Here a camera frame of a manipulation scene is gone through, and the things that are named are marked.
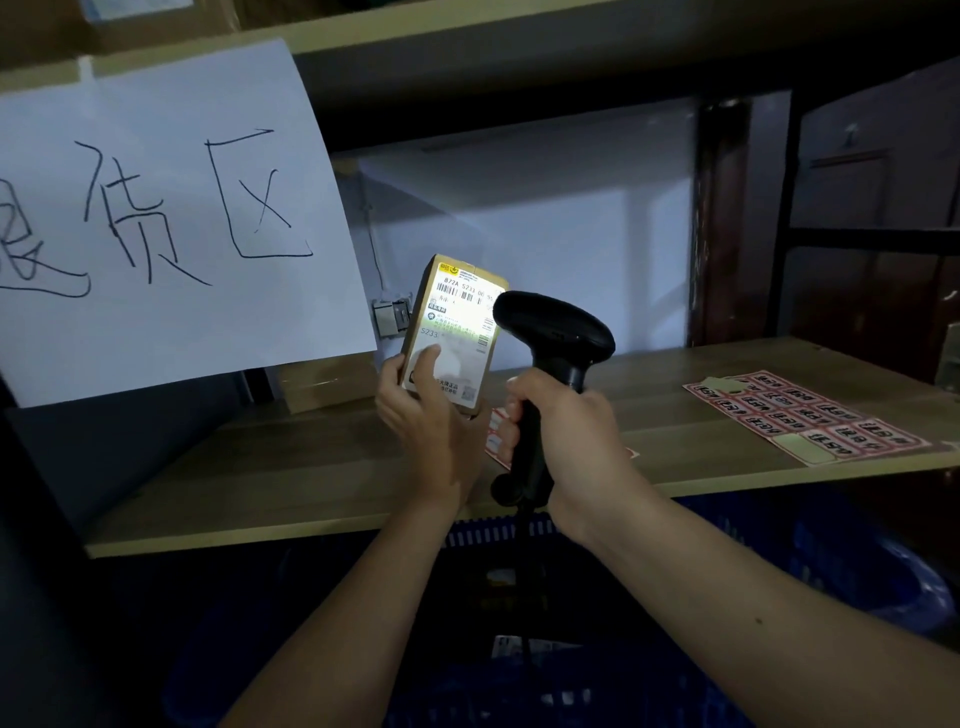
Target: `cardboard box on shelf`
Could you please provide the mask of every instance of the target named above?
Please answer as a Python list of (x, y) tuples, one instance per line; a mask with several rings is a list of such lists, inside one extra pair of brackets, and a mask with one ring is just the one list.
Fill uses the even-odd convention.
[(376, 394), (373, 352), (283, 364), (276, 372), (290, 414)]
[(346, 12), (340, 0), (0, 3), (0, 70), (178, 43)]
[(241, 30), (232, 0), (81, 0), (81, 6), (96, 55)]

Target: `cardboard box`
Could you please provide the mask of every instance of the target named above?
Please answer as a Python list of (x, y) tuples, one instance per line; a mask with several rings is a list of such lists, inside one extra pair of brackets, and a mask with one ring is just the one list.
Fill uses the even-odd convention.
[(96, 55), (240, 31), (232, 0), (81, 0), (81, 6)]
[(276, 372), (291, 414), (376, 394), (373, 352), (283, 364)]
[(493, 302), (510, 287), (500, 276), (461, 260), (434, 255), (420, 281), (410, 327), (403, 339), (406, 359), (400, 385), (417, 394), (412, 374), (417, 358), (431, 344), (442, 347), (434, 368), (447, 398), (458, 410), (480, 410), (483, 380), (490, 369), (499, 327)]
[(339, 0), (0, 2), (0, 70), (340, 14)]

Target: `hand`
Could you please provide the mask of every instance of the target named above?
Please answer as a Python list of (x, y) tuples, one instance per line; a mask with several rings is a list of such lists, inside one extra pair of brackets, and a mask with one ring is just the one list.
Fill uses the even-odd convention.
[(520, 438), (516, 423), (529, 400), (540, 410), (543, 455), (554, 479), (547, 509), (567, 537), (583, 544), (590, 530), (602, 527), (603, 518), (636, 491), (638, 481), (650, 488), (630, 464), (613, 409), (599, 392), (578, 395), (539, 369), (514, 377), (507, 390), (509, 420), (498, 430), (498, 455), (513, 460)]
[(459, 510), (480, 475), (490, 408), (481, 402), (480, 413), (472, 420), (454, 408), (433, 377), (439, 355), (439, 344), (427, 347), (414, 366), (420, 400), (397, 384), (403, 354), (383, 362), (376, 411), (410, 456), (414, 498)]

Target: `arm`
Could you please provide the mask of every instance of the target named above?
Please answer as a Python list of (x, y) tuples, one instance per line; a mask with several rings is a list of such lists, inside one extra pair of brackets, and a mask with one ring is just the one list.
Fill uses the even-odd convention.
[[(755, 722), (960, 725), (960, 656), (822, 595), (662, 496), (623, 456), (612, 409), (531, 370), (557, 526), (592, 551)], [(509, 461), (518, 431), (501, 426)]]
[(479, 474), (490, 421), (482, 412), (468, 423), (447, 401), (432, 377), (439, 352), (425, 351), (417, 362), (420, 401), (396, 384), (402, 356), (381, 373), (377, 411), (410, 455), (411, 496), (253, 679), (224, 728), (354, 728), (383, 720), (434, 560)]

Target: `label sticker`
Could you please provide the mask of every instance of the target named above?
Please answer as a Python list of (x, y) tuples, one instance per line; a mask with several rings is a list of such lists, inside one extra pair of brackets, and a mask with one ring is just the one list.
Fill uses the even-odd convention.
[(720, 394), (718, 392), (714, 392), (712, 389), (710, 389), (709, 387), (703, 384), (694, 384), (694, 385), (687, 384), (686, 388), (687, 388), (686, 389), (687, 392), (692, 392), (697, 397), (704, 400), (720, 399)]
[(756, 383), (755, 383), (752, 379), (750, 379), (748, 376), (729, 376), (729, 377), (727, 377), (727, 378), (728, 378), (728, 379), (736, 379), (737, 381), (742, 381), (744, 384), (747, 385), (747, 389), (749, 389), (751, 392), (762, 392), (762, 391), (763, 391), (763, 387), (761, 387), (760, 385), (756, 384)]
[(413, 367), (426, 347), (440, 344), (434, 376), (446, 397), (467, 409), (476, 406), (496, 332), (493, 302), (504, 288), (448, 263), (439, 265), (425, 294), (427, 306), (417, 322), (405, 389), (417, 391)]
[(800, 387), (787, 387), (783, 390), (783, 393), (800, 404), (812, 404), (813, 402), (820, 401), (819, 397)]
[(778, 404), (781, 407), (796, 407), (799, 402), (791, 400), (783, 392), (760, 392), (760, 397), (763, 397), (767, 401), (771, 401), (773, 404)]
[(758, 397), (755, 394), (738, 395), (736, 399), (737, 401), (743, 402), (744, 404), (751, 407), (752, 409), (755, 409), (757, 412), (773, 412), (774, 411), (774, 407), (772, 404), (768, 404), (767, 402), (763, 401), (760, 397)]
[(769, 372), (756, 372), (751, 375), (751, 379), (757, 384), (762, 384), (766, 389), (783, 389), (787, 386), (785, 381), (777, 379)]
[(740, 415), (754, 414), (749, 409), (744, 409), (742, 405), (737, 404), (733, 400), (714, 400), (710, 404), (712, 404), (717, 409), (722, 409), (727, 414), (735, 415), (736, 417), (739, 417)]
[(814, 404), (813, 408), (823, 412), (826, 415), (830, 415), (834, 420), (862, 420), (863, 415), (857, 414), (851, 409), (845, 409), (841, 407), (836, 402), (832, 401), (823, 401), (819, 404)]
[(835, 425), (828, 427), (827, 432), (864, 452), (886, 452), (893, 448), (893, 446), (881, 443), (870, 435), (864, 434), (853, 425)]
[(787, 430), (774, 425), (767, 418), (760, 415), (747, 415), (746, 417), (738, 417), (737, 420), (765, 437), (783, 435), (787, 432)]
[(930, 445), (767, 371), (727, 378), (748, 382), (750, 391), (731, 397), (694, 391), (702, 382), (684, 389), (810, 467)]
[(830, 452), (841, 460), (849, 460), (852, 457), (858, 457), (860, 450), (841, 441), (839, 438), (830, 435), (823, 430), (811, 429), (807, 432), (801, 432), (800, 436), (809, 440), (811, 443), (819, 445), (821, 448)]
[(805, 423), (800, 418), (793, 417), (793, 413), (789, 410), (778, 409), (776, 412), (771, 412), (769, 415), (767, 415), (767, 418), (770, 419), (771, 422), (775, 422), (781, 427), (792, 432), (810, 428), (810, 425)]
[(810, 407), (793, 407), (790, 410), (790, 414), (796, 415), (801, 420), (809, 422), (815, 427), (820, 427), (823, 425), (836, 425), (837, 423), (837, 421), (832, 417), (828, 417), (823, 412), (818, 412)]
[(869, 435), (873, 435), (878, 440), (897, 446), (898, 448), (916, 448), (918, 446), (929, 445), (926, 440), (908, 435), (906, 432), (891, 427), (882, 420), (863, 420), (862, 422), (854, 423), (854, 426)]

